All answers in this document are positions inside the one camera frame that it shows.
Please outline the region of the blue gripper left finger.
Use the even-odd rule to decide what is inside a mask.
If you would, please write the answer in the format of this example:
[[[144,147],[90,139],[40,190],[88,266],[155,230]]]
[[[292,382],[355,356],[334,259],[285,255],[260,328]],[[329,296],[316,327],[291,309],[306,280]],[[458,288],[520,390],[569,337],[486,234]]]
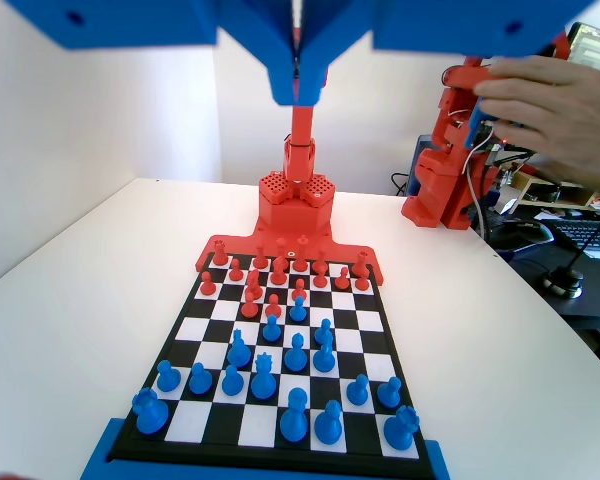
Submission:
[[[290,1],[201,1],[199,14],[206,44],[216,44],[217,31],[224,30],[266,67],[275,102],[296,103]]]

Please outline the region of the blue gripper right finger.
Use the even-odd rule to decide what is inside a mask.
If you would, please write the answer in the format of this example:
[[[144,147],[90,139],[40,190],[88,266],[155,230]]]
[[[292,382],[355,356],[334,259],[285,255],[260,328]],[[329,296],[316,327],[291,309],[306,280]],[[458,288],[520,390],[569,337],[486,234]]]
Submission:
[[[329,65],[370,30],[372,2],[303,1],[299,40],[299,105],[320,99]]]

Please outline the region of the person's bare hand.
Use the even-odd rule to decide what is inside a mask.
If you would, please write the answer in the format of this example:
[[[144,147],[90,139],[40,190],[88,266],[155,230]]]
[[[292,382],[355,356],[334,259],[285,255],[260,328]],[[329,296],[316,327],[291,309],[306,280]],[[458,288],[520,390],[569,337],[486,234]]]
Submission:
[[[474,93],[497,118],[494,134],[540,155],[552,179],[600,193],[600,71],[568,61],[529,57],[490,66]]]

